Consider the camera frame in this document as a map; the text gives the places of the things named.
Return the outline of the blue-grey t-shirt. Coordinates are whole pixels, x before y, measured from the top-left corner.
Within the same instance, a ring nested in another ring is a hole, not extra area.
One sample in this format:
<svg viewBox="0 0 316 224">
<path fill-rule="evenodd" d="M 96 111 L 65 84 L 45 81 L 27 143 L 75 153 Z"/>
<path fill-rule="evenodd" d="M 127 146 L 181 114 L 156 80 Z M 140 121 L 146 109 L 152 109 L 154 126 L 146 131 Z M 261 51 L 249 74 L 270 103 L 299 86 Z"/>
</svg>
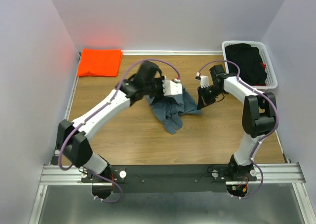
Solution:
<svg viewBox="0 0 316 224">
<path fill-rule="evenodd" d="M 145 97 L 154 116 L 169 134 L 176 134 L 177 130 L 182 128 L 182 115 L 202 115 L 202 112 L 197 110 L 197 103 L 184 86 L 182 86 L 182 91 L 182 94 L 174 96 Z"/>
</svg>

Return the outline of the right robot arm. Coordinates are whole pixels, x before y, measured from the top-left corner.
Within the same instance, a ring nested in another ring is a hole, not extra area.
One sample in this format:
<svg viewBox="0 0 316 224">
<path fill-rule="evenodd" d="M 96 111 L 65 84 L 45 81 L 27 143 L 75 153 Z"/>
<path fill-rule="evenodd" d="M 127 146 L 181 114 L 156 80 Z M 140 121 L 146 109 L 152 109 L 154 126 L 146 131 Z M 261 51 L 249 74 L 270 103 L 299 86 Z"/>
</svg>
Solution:
<svg viewBox="0 0 316 224">
<path fill-rule="evenodd" d="M 201 71 L 196 74 L 200 82 L 198 110 L 215 103 L 220 94 L 231 94 L 243 104 L 241 123 L 244 135 L 226 169 L 230 179 L 239 180 L 250 173 L 258 148 L 278 127 L 276 97 L 271 92 L 264 93 L 250 86 L 235 73 L 226 73 L 222 65 L 215 65 L 209 71 L 212 85 Z"/>
</svg>

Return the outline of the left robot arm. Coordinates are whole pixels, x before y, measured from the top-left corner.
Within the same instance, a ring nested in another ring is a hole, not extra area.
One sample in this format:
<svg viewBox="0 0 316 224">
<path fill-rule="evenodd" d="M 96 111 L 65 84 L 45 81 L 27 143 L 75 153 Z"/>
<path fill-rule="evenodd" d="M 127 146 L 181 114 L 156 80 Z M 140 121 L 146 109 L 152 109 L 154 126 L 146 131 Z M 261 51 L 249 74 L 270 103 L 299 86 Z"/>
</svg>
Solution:
<svg viewBox="0 0 316 224">
<path fill-rule="evenodd" d="M 146 95 L 163 95 L 165 76 L 152 61 L 140 61 L 138 71 L 123 76 L 111 93 L 84 115 L 68 121 L 62 120 L 57 129 L 56 148 L 73 166 L 92 171 L 93 177 L 104 182 L 110 175 L 110 163 L 95 153 L 92 138 L 112 118 L 142 100 Z"/>
</svg>

